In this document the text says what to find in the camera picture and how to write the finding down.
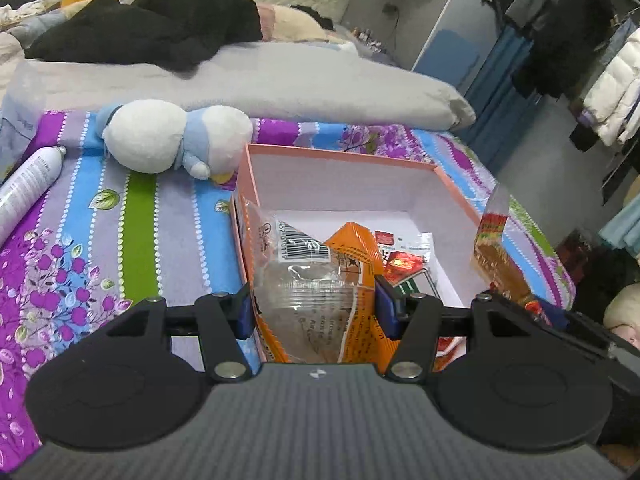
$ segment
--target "white jacket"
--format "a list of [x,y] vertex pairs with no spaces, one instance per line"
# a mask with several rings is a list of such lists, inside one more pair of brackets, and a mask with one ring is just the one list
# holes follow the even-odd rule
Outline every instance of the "white jacket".
[[593,131],[604,144],[612,145],[623,128],[620,142],[635,135],[640,126],[640,112],[633,113],[626,125],[623,123],[639,97],[640,29],[629,36],[584,98],[584,108],[595,118]]

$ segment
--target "blue and white plush toy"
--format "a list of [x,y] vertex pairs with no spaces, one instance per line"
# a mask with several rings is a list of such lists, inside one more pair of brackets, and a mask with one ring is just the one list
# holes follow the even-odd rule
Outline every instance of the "blue and white plush toy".
[[167,101],[144,99],[102,108],[96,132],[111,155],[140,173],[162,173],[184,166],[193,177],[222,184],[238,168],[251,142],[249,117],[229,106],[193,112]]

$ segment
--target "round black pad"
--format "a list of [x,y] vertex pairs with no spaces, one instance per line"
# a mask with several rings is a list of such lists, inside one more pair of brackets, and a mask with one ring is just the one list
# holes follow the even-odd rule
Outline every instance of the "round black pad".
[[609,380],[565,346],[504,338],[453,361],[437,402],[459,430],[486,444],[546,451],[593,441],[612,403]]
[[191,366],[137,338],[105,338],[91,352],[61,354],[30,381],[25,404],[43,440],[91,450],[157,440],[198,409]]

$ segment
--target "power outlet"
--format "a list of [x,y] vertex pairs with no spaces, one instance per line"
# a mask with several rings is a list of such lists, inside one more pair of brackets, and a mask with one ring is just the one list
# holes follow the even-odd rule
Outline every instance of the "power outlet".
[[395,16],[400,12],[398,6],[390,3],[386,3],[382,6],[382,14],[386,14],[387,16]]

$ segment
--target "black jacket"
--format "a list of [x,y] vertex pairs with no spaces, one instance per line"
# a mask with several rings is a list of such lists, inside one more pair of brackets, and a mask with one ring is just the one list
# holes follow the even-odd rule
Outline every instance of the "black jacket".
[[609,37],[613,12],[611,0],[558,0],[512,76],[516,90],[524,97],[534,90],[555,98],[570,94]]
[[195,68],[222,45],[259,41],[252,0],[93,0],[49,29],[28,59],[78,63],[150,63],[176,72]]

